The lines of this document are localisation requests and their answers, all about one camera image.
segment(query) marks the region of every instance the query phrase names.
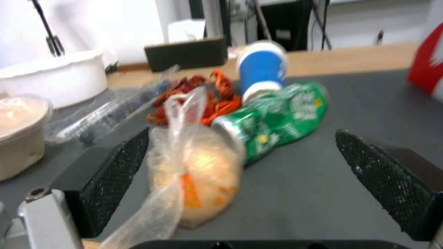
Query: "green can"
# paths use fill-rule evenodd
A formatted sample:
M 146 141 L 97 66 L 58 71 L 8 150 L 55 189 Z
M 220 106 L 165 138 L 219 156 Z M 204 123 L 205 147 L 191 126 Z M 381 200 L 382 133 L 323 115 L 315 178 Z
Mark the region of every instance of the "green can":
M 322 85 L 300 82 L 268 92 L 230 115 L 218 117 L 212 128 L 232 143 L 245 163 L 251 163 L 273 148 L 316 130 L 327 106 L 327 92 Z

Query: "red crayfish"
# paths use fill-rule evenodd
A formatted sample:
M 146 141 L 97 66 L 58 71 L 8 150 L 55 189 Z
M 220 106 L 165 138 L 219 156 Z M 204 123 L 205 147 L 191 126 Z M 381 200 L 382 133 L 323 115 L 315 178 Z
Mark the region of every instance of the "red crayfish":
M 222 71 L 215 70 L 211 73 L 210 79 L 215 77 L 214 87 L 218 92 L 219 98 L 216 97 L 213 91 L 207 92 L 207 105 L 203 113 L 203 117 L 200 123 L 203 125 L 211 125 L 212 121 L 219 116 L 227 115 L 233 111 L 236 111 L 241 107 L 241 97 L 235 94 L 231 80 L 229 80 Z M 162 104 L 172 95 L 179 93 L 188 93 L 194 88 L 202 86 L 203 84 L 212 84 L 205 77 L 201 75 L 195 75 L 191 79 L 183 78 L 178 82 L 177 86 L 173 89 L 165 92 L 154 103 L 154 106 L 159 106 L 157 111 L 152 114 L 148 114 L 147 120 L 153 124 L 167 125 L 168 119 L 166 112 Z

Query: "bagged food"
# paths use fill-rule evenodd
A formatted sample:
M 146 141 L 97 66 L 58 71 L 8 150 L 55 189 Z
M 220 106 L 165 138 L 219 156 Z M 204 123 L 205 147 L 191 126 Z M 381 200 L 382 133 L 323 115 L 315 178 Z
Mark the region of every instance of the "bagged food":
M 194 228 L 223 211 L 237 193 L 242 161 L 224 138 L 200 124 L 206 91 L 198 87 L 165 102 L 169 128 L 154 128 L 147 153 L 151 194 L 100 246 L 130 248 L 169 238 L 178 224 Z
M 165 103 L 169 129 L 154 128 L 148 153 L 152 190 L 179 176 L 183 188 L 180 225 L 196 227 L 227 207 L 234 198 L 242 171 L 239 155 L 224 138 L 200 124 L 206 107 L 203 87 L 170 97 Z

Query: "can label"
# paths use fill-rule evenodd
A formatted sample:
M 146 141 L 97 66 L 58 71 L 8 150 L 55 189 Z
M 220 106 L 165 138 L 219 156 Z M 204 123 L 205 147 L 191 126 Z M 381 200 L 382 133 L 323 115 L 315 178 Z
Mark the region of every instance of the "can label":
M 253 162 L 272 148 L 294 142 L 316 130 L 327 110 L 327 93 L 315 82 L 289 85 L 269 92 L 223 121 L 237 130 L 246 148 L 246 163 Z

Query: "screw hole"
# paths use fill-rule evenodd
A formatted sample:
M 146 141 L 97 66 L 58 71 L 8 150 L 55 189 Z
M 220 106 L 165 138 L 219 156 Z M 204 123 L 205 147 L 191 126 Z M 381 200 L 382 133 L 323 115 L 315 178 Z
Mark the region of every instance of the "screw hole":
M 325 246 L 322 243 L 312 243 L 310 244 L 307 249 L 329 249 L 327 246 Z
M 211 249 L 232 249 L 232 246 L 225 242 L 217 242 L 211 247 Z

